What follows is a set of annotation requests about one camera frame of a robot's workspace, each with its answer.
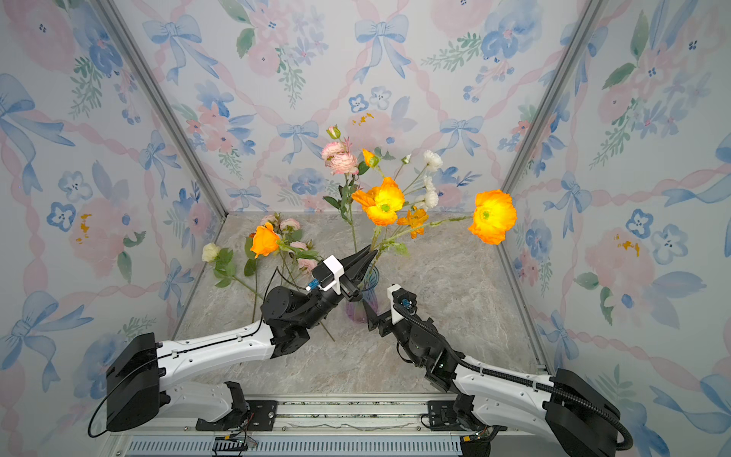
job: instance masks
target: artificial flower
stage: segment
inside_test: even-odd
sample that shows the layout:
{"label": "artificial flower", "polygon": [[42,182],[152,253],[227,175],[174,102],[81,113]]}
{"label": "artificial flower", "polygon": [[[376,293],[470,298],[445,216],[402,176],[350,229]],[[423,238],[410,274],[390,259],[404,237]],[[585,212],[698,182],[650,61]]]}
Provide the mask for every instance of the artificial flower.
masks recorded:
{"label": "artificial flower", "polygon": [[436,152],[432,152],[429,149],[424,151],[424,162],[426,163],[426,170],[432,173],[436,173],[443,163],[442,158]]}
{"label": "artificial flower", "polygon": [[410,225],[413,229],[413,240],[417,237],[417,235],[424,234],[424,222],[426,222],[426,219],[429,219],[429,215],[423,209],[417,209],[413,214],[411,210],[409,210],[409,212],[406,214],[406,217],[400,218],[398,221],[396,221],[396,224]]}
{"label": "artificial flower", "polygon": [[336,154],[327,161],[327,166],[332,170],[330,174],[358,173],[358,159],[351,153]]}
{"label": "artificial flower", "polygon": [[343,154],[345,152],[345,146],[339,141],[333,141],[328,143],[322,148],[322,160],[329,160],[336,154]]}
{"label": "artificial flower", "polygon": [[256,257],[260,255],[269,255],[279,250],[279,241],[281,237],[274,233],[274,226],[267,222],[257,227],[257,234],[254,235],[254,242],[251,244],[251,251],[256,253]]}
{"label": "artificial flower", "polygon": [[477,194],[476,206],[469,231],[488,244],[500,244],[505,232],[518,220],[518,212],[512,205],[512,197],[500,189]]}
{"label": "artificial flower", "polygon": [[295,219],[292,219],[291,217],[289,219],[285,219],[279,224],[279,228],[282,230],[286,230],[287,228],[292,228],[293,230],[299,230],[302,228],[300,226],[300,223],[297,222]]}
{"label": "artificial flower", "polygon": [[398,219],[396,211],[404,207],[406,199],[401,189],[391,177],[383,178],[383,184],[376,186],[367,193],[357,190],[353,200],[363,205],[363,210],[375,225],[385,227]]}
{"label": "artificial flower", "polygon": [[203,247],[203,262],[213,262],[219,256],[221,248],[215,243],[208,243]]}

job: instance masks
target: pink flower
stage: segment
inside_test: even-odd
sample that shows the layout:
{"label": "pink flower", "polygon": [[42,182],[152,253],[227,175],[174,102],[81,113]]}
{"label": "pink flower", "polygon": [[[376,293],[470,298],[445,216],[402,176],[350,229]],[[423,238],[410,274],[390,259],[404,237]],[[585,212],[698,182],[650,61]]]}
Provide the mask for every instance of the pink flower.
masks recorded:
{"label": "pink flower", "polygon": [[279,55],[274,46],[269,43],[259,43],[249,49],[249,66],[252,72],[264,78],[270,78],[276,74],[279,67]]}
{"label": "pink flower", "polygon": [[312,268],[317,267],[317,260],[297,259],[297,265],[299,268],[306,268],[308,272],[312,272]]}
{"label": "pink flower", "polygon": [[208,109],[201,105],[198,110],[201,112],[201,124],[212,127],[214,130],[223,130],[228,126],[228,119],[219,114],[219,107],[213,105],[212,109]]}
{"label": "pink flower", "polygon": [[333,156],[327,163],[327,166],[332,169],[330,174],[345,174],[345,173],[358,173],[358,159],[353,154],[337,154]]}
{"label": "pink flower", "polygon": [[73,70],[76,41],[61,8],[45,0],[3,0],[3,4],[8,26],[26,56],[46,70]]}
{"label": "pink flower", "polygon": [[236,144],[236,137],[227,130],[211,132],[205,141],[205,147],[209,151],[221,151],[224,154],[231,154]]}
{"label": "pink flower", "polygon": [[328,143],[325,145],[324,148],[322,148],[322,160],[328,160],[335,154],[342,154],[345,152],[345,146],[343,146],[343,143],[339,141],[333,141],[332,143]]}
{"label": "pink flower", "polygon": [[468,1],[435,1],[431,7],[431,20],[438,30],[448,38],[464,35],[467,29],[472,30],[485,22],[493,2],[491,0]]}
{"label": "pink flower", "polygon": [[95,277],[112,272],[124,250],[124,237],[136,239],[140,225],[135,213],[125,202],[115,207],[103,197],[89,200],[77,212],[69,243],[74,255],[94,269]]}
{"label": "pink flower", "polygon": [[211,223],[211,209],[205,203],[193,203],[188,213],[188,227],[190,233],[196,236],[202,236]]}
{"label": "pink flower", "polygon": [[299,230],[301,228],[300,223],[292,218],[285,219],[279,224],[279,228],[282,230],[285,230],[288,227],[291,227],[293,230]]}
{"label": "pink flower", "polygon": [[612,87],[599,102],[599,119],[604,124],[619,119],[632,102],[632,93],[632,87],[627,84]]}

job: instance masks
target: floral wallpaper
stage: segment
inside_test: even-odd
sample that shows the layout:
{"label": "floral wallpaper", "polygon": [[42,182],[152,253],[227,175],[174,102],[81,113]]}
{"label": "floral wallpaper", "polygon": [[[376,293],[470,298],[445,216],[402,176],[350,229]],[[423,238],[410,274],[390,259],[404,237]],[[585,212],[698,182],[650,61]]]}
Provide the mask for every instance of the floral wallpaper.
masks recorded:
{"label": "floral wallpaper", "polygon": [[618,406],[627,455],[731,456],[730,19],[610,0],[511,189],[549,364]]}
{"label": "floral wallpaper", "polygon": [[89,4],[3,0],[0,41],[0,454],[92,456],[106,368],[175,330],[221,221]]}
{"label": "floral wallpaper", "polygon": [[[408,154],[438,152],[438,209],[471,211],[505,179],[584,4],[116,2],[231,211],[333,209],[322,197],[341,182],[320,151],[334,124],[353,151],[380,146],[389,173]],[[558,135],[546,142],[565,147]]]}

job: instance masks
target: wire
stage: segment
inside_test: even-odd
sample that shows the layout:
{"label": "wire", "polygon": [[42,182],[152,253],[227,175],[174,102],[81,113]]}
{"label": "wire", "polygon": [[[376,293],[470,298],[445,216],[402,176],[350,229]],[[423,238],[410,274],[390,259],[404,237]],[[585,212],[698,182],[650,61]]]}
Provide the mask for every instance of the wire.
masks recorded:
{"label": "wire", "polygon": [[497,377],[500,379],[505,379],[506,381],[515,382],[517,384],[525,385],[526,387],[535,387],[538,390],[543,390],[544,392],[548,392],[552,395],[556,395],[558,397],[563,398],[564,400],[572,401],[579,406],[582,406],[598,416],[600,416],[602,419],[606,420],[616,431],[618,431],[622,437],[624,438],[623,442],[619,442],[616,445],[616,450],[628,450],[632,447],[632,445],[635,443],[635,441],[632,438],[632,434],[629,433],[629,430],[626,429],[625,426],[622,425],[621,422],[619,422],[619,419],[617,419],[613,414],[610,414],[605,409],[600,408],[592,404],[590,401],[586,401],[585,399],[582,399],[579,396],[576,396],[572,393],[565,392],[559,388],[555,388],[551,385],[542,384],[539,382],[534,383],[529,380],[522,377],[514,376],[512,374],[503,373],[501,371],[496,370],[490,370],[490,369],[484,369],[479,366],[472,365],[471,363],[468,363],[464,360],[462,360],[455,350],[450,346],[449,342],[446,340],[446,338],[439,334],[439,332],[432,330],[428,325],[424,324],[420,319],[417,319],[416,317],[409,314],[409,312],[404,308],[403,305],[400,303],[394,303],[393,308],[398,312],[401,316],[404,317],[404,319],[408,320],[410,323],[416,325],[417,327],[423,329],[425,332],[429,333],[430,335],[434,336],[438,340],[440,340],[444,348],[447,349],[447,351],[450,353],[452,357],[454,357],[457,360],[457,363],[462,365],[463,367],[470,369],[472,371],[476,371],[477,373],[481,374],[487,374],[488,376]]}

